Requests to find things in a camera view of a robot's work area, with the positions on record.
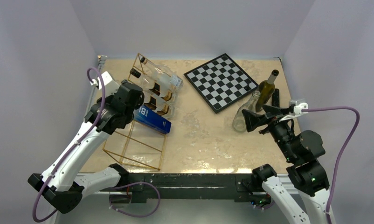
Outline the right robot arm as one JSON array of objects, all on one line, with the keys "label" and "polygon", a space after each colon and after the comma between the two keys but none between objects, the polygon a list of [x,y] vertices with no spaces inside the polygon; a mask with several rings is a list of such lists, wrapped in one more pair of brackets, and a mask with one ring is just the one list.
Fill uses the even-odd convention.
[{"label": "right robot arm", "polygon": [[286,158],[288,177],[303,199],[303,210],[283,186],[271,165],[253,169],[251,185],[247,189],[267,192],[291,224],[334,224],[336,222],[328,199],[331,194],[325,169],[318,158],[325,154],[323,141],[314,131],[295,135],[288,122],[308,112],[308,104],[300,103],[289,108],[265,105],[265,114],[242,110],[247,132],[260,126],[260,134],[270,133]]}]

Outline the blue square Blu bottle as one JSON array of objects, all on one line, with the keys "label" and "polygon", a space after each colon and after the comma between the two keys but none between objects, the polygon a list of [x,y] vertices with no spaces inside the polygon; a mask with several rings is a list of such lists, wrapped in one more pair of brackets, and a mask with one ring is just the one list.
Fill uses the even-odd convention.
[{"label": "blue square Blu bottle", "polygon": [[134,110],[133,114],[135,121],[148,126],[161,134],[170,133],[172,123],[148,107],[142,105],[139,109]]}]

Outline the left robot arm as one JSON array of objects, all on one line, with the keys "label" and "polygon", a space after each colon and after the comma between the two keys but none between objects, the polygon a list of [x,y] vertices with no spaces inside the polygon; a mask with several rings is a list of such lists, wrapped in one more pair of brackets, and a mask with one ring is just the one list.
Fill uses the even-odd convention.
[{"label": "left robot arm", "polygon": [[28,183],[62,214],[72,211],[83,198],[100,190],[126,189],[129,173],[118,164],[93,174],[78,176],[78,173],[105,140],[132,122],[133,112],[140,108],[143,100],[142,88],[123,80],[114,94],[100,98],[91,107],[59,158],[41,174],[32,174]]}]

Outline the dark green wine bottle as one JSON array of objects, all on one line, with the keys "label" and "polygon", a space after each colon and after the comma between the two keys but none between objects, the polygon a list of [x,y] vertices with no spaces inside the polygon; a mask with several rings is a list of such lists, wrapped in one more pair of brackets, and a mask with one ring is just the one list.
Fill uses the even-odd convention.
[{"label": "dark green wine bottle", "polygon": [[266,104],[271,98],[272,94],[275,91],[275,80],[279,75],[278,70],[273,70],[267,80],[262,81],[259,84],[258,91],[260,92],[260,97],[257,100],[255,110],[260,112],[263,108],[263,105]]}]

